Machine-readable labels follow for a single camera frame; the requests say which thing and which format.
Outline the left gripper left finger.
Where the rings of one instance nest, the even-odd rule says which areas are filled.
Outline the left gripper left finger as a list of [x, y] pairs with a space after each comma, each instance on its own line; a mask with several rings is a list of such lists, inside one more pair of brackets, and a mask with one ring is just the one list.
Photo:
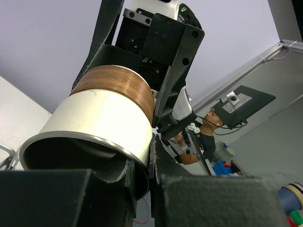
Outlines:
[[115, 159], [100, 171], [32, 170], [0, 174], [3, 227], [130, 227], [134, 163]]

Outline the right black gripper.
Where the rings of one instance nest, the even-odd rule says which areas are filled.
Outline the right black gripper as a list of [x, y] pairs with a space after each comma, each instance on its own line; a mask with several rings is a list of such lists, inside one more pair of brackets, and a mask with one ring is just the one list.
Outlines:
[[91, 69], [119, 65], [141, 75], [158, 91], [152, 126], [172, 113], [205, 36], [195, 15], [180, 8], [177, 19], [138, 8], [124, 13], [123, 0], [103, 0], [88, 56], [71, 89]]

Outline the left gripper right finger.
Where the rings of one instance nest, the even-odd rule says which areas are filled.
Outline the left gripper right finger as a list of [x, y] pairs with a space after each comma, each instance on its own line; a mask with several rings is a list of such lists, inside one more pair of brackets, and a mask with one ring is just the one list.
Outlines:
[[151, 140], [151, 207], [157, 227], [284, 227], [277, 192], [259, 177], [193, 175]]

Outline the white and wood steel cup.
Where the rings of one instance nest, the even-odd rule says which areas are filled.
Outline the white and wood steel cup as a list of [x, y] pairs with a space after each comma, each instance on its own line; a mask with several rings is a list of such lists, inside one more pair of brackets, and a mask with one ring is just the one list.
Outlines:
[[117, 156], [134, 161], [135, 195], [148, 192], [154, 98], [134, 70], [118, 65], [90, 69], [40, 132], [19, 149], [25, 170], [100, 170]]

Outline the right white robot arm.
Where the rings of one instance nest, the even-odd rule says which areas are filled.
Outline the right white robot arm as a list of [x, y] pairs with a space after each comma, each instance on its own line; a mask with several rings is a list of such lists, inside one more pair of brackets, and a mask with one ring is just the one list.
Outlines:
[[71, 143], [93, 156], [124, 153], [146, 163], [154, 128], [170, 139], [195, 116], [186, 77], [204, 35], [177, 0], [102, 1], [72, 85], [88, 114]]

